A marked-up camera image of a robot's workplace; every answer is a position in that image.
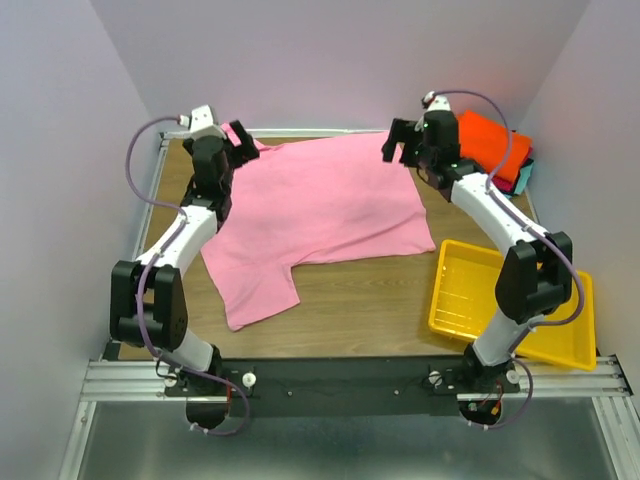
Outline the pink t shirt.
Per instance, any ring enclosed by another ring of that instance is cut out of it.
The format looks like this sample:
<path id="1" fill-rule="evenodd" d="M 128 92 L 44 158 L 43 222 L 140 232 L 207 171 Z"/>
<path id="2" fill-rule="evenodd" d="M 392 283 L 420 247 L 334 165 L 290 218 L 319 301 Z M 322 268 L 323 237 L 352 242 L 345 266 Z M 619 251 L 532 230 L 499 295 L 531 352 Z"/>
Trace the pink t shirt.
<path id="1" fill-rule="evenodd" d="M 201 250 L 228 327 L 237 331 L 300 302 L 292 270 L 432 252 L 426 210 L 384 132 L 261 145 L 236 170 L 232 208 Z"/>

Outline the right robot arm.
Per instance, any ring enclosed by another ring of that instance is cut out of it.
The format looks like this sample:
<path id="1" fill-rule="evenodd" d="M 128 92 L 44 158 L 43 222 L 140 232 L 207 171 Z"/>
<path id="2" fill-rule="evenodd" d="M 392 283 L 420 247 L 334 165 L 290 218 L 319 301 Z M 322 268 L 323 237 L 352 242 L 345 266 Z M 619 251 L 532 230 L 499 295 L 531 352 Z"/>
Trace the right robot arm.
<path id="1" fill-rule="evenodd" d="M 427 111 L 419 120 L 393 119 L 381 152 L 385 162 L 397 159 L 424 172 L 427 185 L 471 217 L 503 256 L 496 312 L 451 376 L 471 391 L 483 391 L 506 373 L 528 334 L 569 301 L 576 278 L 572 241 L 531 221 L 474 159 L 462 155 L 450 110 Z"/>

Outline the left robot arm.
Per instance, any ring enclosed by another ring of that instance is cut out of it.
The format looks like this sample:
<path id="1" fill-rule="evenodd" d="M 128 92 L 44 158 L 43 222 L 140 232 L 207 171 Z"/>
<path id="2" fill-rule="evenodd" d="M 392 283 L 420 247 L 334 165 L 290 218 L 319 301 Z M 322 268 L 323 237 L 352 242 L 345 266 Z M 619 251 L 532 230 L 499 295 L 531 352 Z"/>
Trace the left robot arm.
<path id="1" fill-rule="evenodd" d="M 182 147 L 193 174 L 179 204 L 149 200 L 151 206 L 171 208 L 176 217 L 147 251 L 114 265 L 109 330 L 112 339 L 146 348 L 154 358 L 186 372 L 188 384 L 209 395 L 229 382 L 221 376 L 219 349 L 188 327 L 183 276 L 229 216 L 235 170 L 258 158 L 259 150 L 238 120 L 228 128 L 203 114 L 177 121 L 189 128 Z"/>

